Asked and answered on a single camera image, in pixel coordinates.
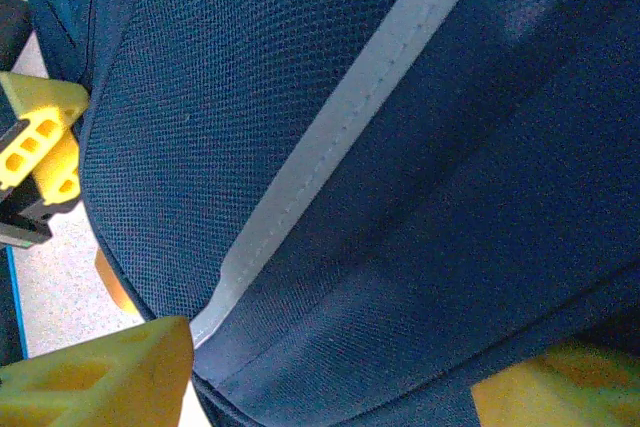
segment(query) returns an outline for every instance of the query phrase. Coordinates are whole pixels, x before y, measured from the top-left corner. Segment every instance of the blue edge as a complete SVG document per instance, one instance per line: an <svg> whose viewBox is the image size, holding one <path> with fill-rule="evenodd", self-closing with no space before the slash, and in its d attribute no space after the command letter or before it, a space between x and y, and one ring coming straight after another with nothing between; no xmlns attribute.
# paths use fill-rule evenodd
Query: blue edge
<svg viewBox="0 0 640 427"><path fill-rule="evenodd" d="M18 331L20 332L20 346L22 347L22 357L29 358L27 351L27 336L22 322L22 307L20 304L20 291L18 290L18 277L16 276L16 264L13 259L13 249L7 245L7 259L9 260L9 275L11 276L11 290L13 291L13 302L16 309L16 319L18 320Z"/></svg>

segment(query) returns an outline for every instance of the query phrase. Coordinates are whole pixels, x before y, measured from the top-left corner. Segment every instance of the yellow plastic block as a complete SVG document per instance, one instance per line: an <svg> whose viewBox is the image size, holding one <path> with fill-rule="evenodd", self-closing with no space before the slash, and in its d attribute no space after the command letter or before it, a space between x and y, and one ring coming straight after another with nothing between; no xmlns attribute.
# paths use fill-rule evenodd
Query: yellow plastic block
<svg viewBox="0 0 640 427"><path fill-rule="evenodd" d="M564 345L476 384L482 427L640 426L640 365L623 354Z"/></svg>
<svg viewBox="0 0 640 427"><path fill-rule="evenodd" d="M0 368L3 427L175 427L193 366L187 319L166 317Z"/></svg>
<svg viewBox="0 0 640 427"><path fill-rule="evenodd" d="M0 72L0 85L19 120L29 125L0 152L0 189L17 187L89 105L78 84Z"/></svg>
<svg viewBox="0 0 640 427"><path fill-rule="evenodd" d="M71 131L67 130L44 159L33 169L44 205L62 204L80 195L78 161L80 149Z"/></svg>

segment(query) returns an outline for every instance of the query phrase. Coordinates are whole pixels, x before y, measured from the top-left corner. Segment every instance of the navy blue backpack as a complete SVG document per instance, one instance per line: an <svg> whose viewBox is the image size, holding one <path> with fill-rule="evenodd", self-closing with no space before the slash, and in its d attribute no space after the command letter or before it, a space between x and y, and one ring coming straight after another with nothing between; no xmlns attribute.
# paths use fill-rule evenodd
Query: navy blue backpack
<svg viewBox="0 0 640 427"><path fill-rule="evenodd" d="M478 426L508 365L640 345L640 0L29 2L213 425Z"/></svg>

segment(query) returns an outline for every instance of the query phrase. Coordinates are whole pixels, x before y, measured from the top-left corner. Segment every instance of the white speckled floor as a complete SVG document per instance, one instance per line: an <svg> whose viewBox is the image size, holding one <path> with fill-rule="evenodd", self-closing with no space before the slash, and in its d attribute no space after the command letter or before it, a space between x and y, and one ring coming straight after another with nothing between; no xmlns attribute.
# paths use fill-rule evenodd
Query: white speckled floor
<svg viewBox="0 0 640 427"><path fill-rule="evenodd" d="M14 72L46 77L40 50L31 37ZM29 250L14 249L29 356L132 327L142 319L111 300L94 267L97 243L84 206L49 222L53 238ZM209 426L191 385L180 427Z"/></svg>

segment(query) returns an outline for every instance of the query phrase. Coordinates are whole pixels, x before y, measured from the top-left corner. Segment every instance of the zipper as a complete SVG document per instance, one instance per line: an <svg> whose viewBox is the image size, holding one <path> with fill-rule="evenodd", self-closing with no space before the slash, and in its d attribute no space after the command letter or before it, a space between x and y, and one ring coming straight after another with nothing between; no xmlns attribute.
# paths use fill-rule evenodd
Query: zipper
<svg viewBox="0 0 640 427"><path fill-rule="evenodd" d="M91 91L91 83L93 82L93 71L95 61L95 30L96 30L96 0L89 0L89 21L87 26L87 60L85 61L84 73L82 80L85 87Z"/></svg>

